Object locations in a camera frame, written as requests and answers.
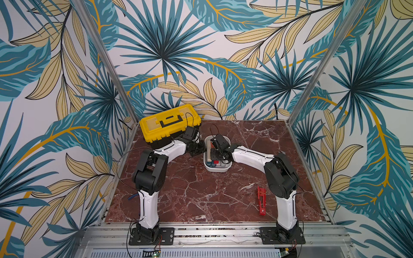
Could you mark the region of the white rectangular tray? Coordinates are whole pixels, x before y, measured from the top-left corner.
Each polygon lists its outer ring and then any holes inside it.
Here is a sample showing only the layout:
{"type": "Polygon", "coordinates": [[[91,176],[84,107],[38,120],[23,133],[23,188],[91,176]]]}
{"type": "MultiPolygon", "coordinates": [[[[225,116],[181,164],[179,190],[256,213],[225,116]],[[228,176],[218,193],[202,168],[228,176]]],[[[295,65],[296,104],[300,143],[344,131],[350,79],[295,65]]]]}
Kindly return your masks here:
{"type": "MultiPolygon", "coordinates": [[[[213,135],[207,136],[204,139],[204,143],[207,139],[211,140],[213,137],[214,137],[213,135]]],[[[207,162],[207,152],[205,151],[204,154],[203,154],[203,163],[204,163],[204,166],[205,166],[206,170],[209,171],[209,172],[213,172],[213,173],[225,173],[225,172],[227,172],[232,166],[232,162],[230,162],[230,161],[227,161],[227,162],[228,162],[228,164],[226,165],[225,168],[216,167],[213,164],[213,161],[212,162],[207,162]]]]}

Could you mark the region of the beige wooden block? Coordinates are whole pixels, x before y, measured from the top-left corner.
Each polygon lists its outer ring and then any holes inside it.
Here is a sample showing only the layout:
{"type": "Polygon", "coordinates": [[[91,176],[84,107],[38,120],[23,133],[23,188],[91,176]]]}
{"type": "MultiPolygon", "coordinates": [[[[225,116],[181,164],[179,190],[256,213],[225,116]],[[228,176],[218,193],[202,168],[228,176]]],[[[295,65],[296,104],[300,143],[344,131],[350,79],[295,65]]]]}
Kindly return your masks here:
{"type": "Polygon", "coordinates": [[[205,145],[206,145],[206,161],[207,162],[212,162],[212,159],[211,159],[211,149],[212,149],[211,140],[207,139],[205,141],[205,145]]]}

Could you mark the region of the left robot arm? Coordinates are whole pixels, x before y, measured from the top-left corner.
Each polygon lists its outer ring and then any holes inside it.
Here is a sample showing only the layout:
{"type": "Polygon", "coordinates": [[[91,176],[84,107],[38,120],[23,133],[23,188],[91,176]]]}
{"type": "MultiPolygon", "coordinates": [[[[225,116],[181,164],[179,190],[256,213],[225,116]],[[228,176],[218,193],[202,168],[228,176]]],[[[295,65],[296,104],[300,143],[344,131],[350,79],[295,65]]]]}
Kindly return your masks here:
{"type": "Polygon", "coordinates": [[[149,242],[154,242],[160,231],[158,195],[166,180],[168,164],[184,154],[189,153],[194,157],[206,151],[199,128],[192,126],[186,127],[170,143],[162,140],[154,146],[155,149],[142,152],[132,176],[140,198],[140,216],[135,236],[149,242]]]}

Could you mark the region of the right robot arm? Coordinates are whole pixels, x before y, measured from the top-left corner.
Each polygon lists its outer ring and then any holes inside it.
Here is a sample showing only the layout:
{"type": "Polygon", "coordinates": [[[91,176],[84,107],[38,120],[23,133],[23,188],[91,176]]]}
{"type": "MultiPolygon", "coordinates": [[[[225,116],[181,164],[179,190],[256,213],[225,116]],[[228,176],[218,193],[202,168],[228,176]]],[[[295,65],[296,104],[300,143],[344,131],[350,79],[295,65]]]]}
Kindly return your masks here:
{"type": "Polygon", "coordinates": [[[223,161],[242,163],[266,175],[268,188],[276,196],[279,239],[289,239],[299,232],[295,208],[299,177],[288,157],[282,152],[264,154],[240,144],[229,144],[221,134],[214,136],[211,142],[223,161]]]}

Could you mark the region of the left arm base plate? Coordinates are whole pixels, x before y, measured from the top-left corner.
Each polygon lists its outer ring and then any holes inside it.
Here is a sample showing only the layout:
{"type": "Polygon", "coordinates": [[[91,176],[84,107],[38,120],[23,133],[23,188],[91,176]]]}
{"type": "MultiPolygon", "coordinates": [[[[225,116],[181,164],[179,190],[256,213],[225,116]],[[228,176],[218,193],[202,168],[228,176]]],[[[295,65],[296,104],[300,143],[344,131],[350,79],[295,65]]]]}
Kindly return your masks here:
{"type": "Polygon", "coordinates": [[[174,233],[173,227],[146,229],[138,225],[131,230],[128,244],[131,246],[154,246],[155,244],[172,246],[174,233]]]}

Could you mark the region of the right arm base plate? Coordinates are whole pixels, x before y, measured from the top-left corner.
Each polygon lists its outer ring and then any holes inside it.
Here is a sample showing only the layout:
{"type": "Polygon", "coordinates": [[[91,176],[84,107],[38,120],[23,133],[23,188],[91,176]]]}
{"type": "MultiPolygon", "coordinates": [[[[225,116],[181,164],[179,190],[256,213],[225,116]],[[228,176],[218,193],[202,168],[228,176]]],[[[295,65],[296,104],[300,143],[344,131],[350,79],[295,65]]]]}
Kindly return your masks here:
{"type": "Polygon", "coordinates": [[[304,234],[300,227],[285,230],[282,227],[260,227],[256,233],[263,245],[301,245],[305,244],[304,234]]]}

